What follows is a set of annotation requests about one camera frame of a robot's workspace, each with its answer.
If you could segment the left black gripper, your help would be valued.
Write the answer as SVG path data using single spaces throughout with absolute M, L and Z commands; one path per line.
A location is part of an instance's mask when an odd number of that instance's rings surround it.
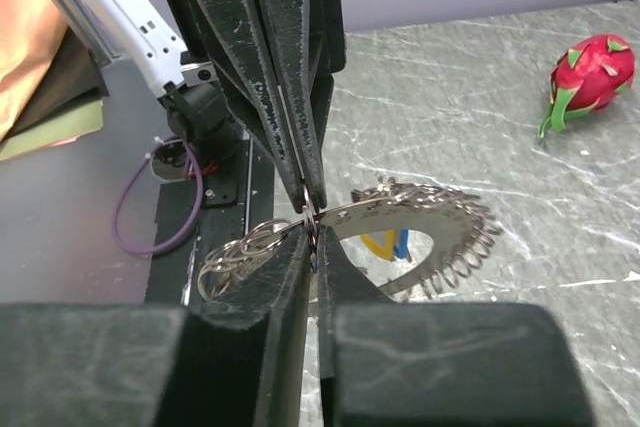
M 319 143 L 346 63 L 341 0 L 167 2 L 183 61 L 212 63 L 231 115 L 269 150 L 292 206 L 324 208 Z

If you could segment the red dragon fruit toy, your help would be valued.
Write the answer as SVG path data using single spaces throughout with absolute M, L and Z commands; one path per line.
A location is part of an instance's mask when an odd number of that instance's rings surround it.
M 635 65 L 631 46 L 616 34 L 597 34 L 569 47 L 550 74 L 549 109 L 537 138 L 562 132 L 569 121 L 606 109 L 631 89 Z

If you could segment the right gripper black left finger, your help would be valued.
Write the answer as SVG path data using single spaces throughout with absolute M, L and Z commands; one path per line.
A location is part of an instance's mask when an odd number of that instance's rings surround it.
M 170 305 L 1 309 L 5 426 L 294 426 L 309 249 L 273 257 L 199 311 Z

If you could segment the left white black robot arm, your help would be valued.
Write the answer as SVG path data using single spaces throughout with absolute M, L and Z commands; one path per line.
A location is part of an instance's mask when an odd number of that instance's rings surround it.
M 198 84 L 274 163 L 292 206 L 327 204 L 321 147 L 346 63 L 341 0 L 55 0 L 92 49 L 122 49 L 173 130 L 209 154 L 213 124 L 188 102 Z

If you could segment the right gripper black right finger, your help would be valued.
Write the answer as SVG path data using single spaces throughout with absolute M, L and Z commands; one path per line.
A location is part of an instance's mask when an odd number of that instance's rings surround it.
M 591 426 L 568 340 L 518 302 L 397 303 L 319 234 L 319 362 L 327 426 Z

